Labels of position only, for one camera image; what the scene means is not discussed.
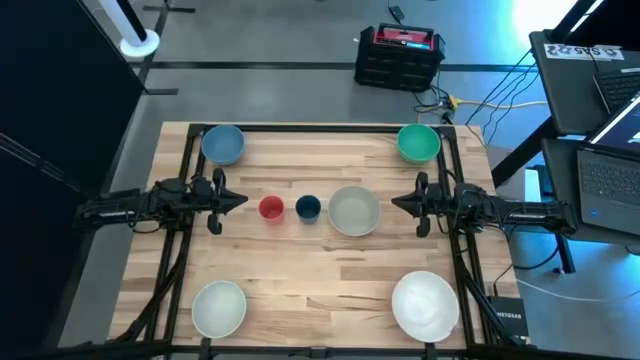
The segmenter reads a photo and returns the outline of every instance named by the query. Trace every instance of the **wooden table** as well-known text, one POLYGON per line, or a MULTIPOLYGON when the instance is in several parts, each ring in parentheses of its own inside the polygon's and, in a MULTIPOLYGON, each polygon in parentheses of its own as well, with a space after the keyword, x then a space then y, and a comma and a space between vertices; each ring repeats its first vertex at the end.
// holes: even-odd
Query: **wooden table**
MULTIPOLYGON (((164 123, 149 187, 155 180, 177 176, 188 127, 186 122, 164 123)), ((467 128, 456 127, 456 132, 465 180, 493 192, 485 149, 467 128)), ((393 134, 247 132, 246 139, 244 157, 224 171, 227 188, 247 195, 249 201, 221 218, 224 231, 219 236, 207 230, 208 214, 196 217, 173 343, 199 344, 202 336, 191 321, 192 302, 206 284, 224 279, 244 290, 248 312, 233 335, 214 340, 214 345, 423 347, 395 322, 391 293, 403 275, 416 270, 437 273, 455 290, 450 242, 435 220, 429 236, 417 238, 417 220, 390 199, 411 192, 419 170, 437 181, 435 160, 426 165, 402 161, 393 134), (331 195, 354 184, 372 190, 382 207, 380 226, 363 238, 339 233, 326 212, 331 195), (269 194, 285 201, 283 225, 266 225, 258 215, 258 202, 269 194), (295 201, 305 194, 322 201, 322 213, 313 226, 301 224, 295 214, 295 201)), ((443 149, 452 168, 448 146, 443 149)), ((212 170, 213 164, 207 163, 204 174, 210 177, 212 170)), ((164 231, 134 236, 110 337, 122 333, 150 299, 163 240, 164 231)), ((479 234, 477 243, 489 291, 511 264, 509 248, 495 229, 479 234)), ((501 278, 499 291, 519 297, 512 270, 501 278)), ((469 298, 476 341, 481 342, 477 307, 469 298)), ((166 308, 165 301, 158 338, 166 308)), ((461 321, 437 347, 466 348, 461 321)))

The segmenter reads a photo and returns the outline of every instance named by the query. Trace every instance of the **yellow cable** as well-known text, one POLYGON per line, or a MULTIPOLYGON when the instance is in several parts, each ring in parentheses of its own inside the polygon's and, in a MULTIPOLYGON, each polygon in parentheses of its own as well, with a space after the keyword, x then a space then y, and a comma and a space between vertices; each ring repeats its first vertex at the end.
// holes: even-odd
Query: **yellow cable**
MULTIPOLYGON (((458 99, 457 97, 455 97, 453 95, 449 95, 449 101, 451 102, 451 105, 453 106, 453 110, 456 110, 458 108, 458 106, 464 105, 464 104, 482 105, 481 101, 458 99)), ((487 106, 487 107, 490 107, 490 108, 498 108, 498 109, 509 109, 509 108, 518 109, 518 108, 523 108, 523 107, 527 107, 527 106, 547 105, 547 104, 548 103, 546 101, 530 101, 530 102, 521 103, 521 104, 514 104, 512 106, 509 106, 509 105, 496 105, 496 104, 489 104, 489 103, 484 104, 484 106, 487 106)), ((425 111, 423 111, 421 113, 418 113, 418 124, 420 123, 420 115, 422 115, 422 113, 429 112, 429 110, 435 109, 437 107, 438 106, 426 108, 425 111)))

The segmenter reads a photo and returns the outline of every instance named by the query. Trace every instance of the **desk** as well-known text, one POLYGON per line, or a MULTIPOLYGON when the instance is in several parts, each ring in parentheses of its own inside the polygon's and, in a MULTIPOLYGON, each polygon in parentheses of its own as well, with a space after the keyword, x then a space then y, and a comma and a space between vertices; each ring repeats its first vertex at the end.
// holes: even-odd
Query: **desk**
MULTIPOLYGON (((532 32, 529 40, 551 117, 493 169, 496 187, 540 152, 543 138, 586 135, 609 117, 593 80, 596 71, 592 61, 547 58, 544 44, 552 42, 547 39, 545 32, 532 32)), ((600 71, 640 66, 640 52, 623 51, 623 54, 625 59, 622 61, 598 61, 600 71)))
POLYGON ((579 144, 579 141, 574 140, 542 139, 542 153, 551 178, 553 195, 558 201, 566 201, 576 215, 577 231, 575 234, 566 236, 582 241, 639 244, 640 236, 585 224, 581 221, 576 158, 579 144))
MULTIPOLYGON (((189 123, 164 123, 148 186, 176 176, 188 129, 189 123)), ((484 148, 466 127, 455 130, 466 181, 493 193, 484 148)), ((420 170, 435 181, 436 161, 426 165, 404 162, 397 153, 394 133, 245 134, 245 155, 224 170, 227 188, 247 195, 249 201, 221 218, 223 233, 219 236, 207 230, 207 214, 196 217, 173 343, 199 344, 202 336, 191 321, 193 299, 206 284, 225 279, 244 290, 248 313, 238 331, 214 340, 213 345, 423 348, 423 343, 396 324, 391 313, 392 290, 403 275, 416 270, 435 272, 456 289, 450 243, 433 219, 430 235, 417 238, 417 220, 390 200, 413 191, 420 170), (354 184, 371 189, 382 207, 380 226, 363 238, 340 234, 329 224, 326 212, 331 195, 354 184), (294 210, 296 199, 309 193, 323 205, 313 226, 302 225, 294 210), (268 194, 281 196, 285 202, 281 226, 265 225, 257 213, 260 199, 268 194)), ((443 149, 450 165, 449 147, 443 149)), ((189 176, 198 152, 199 141, 189 176)), ((211 176, 212 171, 213 164, 207 163, 204 174, 211 176)), ((485 289, 489 289, 511 264, 509 247, 496 229, 476 238, 485 289)), ((122 333, 150 299, 163 239, 163 231, 134 236, 110 337, 122 333)), ((501 279, 499 292, 519 297, 512 270, 501 279)), ((470 302, 475 339, 481 342, 478 311, 475 302, 470 302)), ((166 308, 165 299, 156 334, 162 334, 166 308)), ((465 349, 462 324, 437 347, 465 349)))

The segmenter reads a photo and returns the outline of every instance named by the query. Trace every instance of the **light gray bowl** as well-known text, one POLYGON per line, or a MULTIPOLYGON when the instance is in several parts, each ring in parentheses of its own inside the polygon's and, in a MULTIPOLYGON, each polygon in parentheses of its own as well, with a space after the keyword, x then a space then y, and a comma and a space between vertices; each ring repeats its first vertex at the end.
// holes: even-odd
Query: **light gray bowl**
POLYGON ((220 339, 240 327, 247 313, 242 289, 231 281, 214 281, 200 290, 191 309, 191 319, 203 336, 220 339))
POLYGON ((329 201, 329 221, 341 233, 363 236, 380 223, 380 202, 362 186, 347 186, 336 191, 329 201))

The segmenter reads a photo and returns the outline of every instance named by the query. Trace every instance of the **bowl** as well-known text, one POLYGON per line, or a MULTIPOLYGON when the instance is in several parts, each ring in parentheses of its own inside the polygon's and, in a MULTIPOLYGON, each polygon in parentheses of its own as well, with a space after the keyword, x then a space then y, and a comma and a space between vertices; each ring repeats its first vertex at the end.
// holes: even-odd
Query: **bowl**
POLYGON ((391 308, 400 328, 428 343, 446 339, 458 323, 458 297, 443 278, 428 271, 402 277, 391 296, 391 308))
POLYGON ((247 312, 242 289, 231 281, 214 281, 196 295, 191 319, 200 334, 220 339, 240 327, 247 312))
POLYGON ((347 186, 336 191, 329 200, 329 221, 341 233, 363 236, 380 222, 380 202, 362 186, 347 186))
POLYGON ((244 134, 233 125, 218 125, 202 138, 202 153, 216 165, 231 165, 244 154, 244 134))
POLYGON ((408 162, 427 162, 440 152, 440 136, 429 126, 407 125, 398 132, 398 151, 408 162))

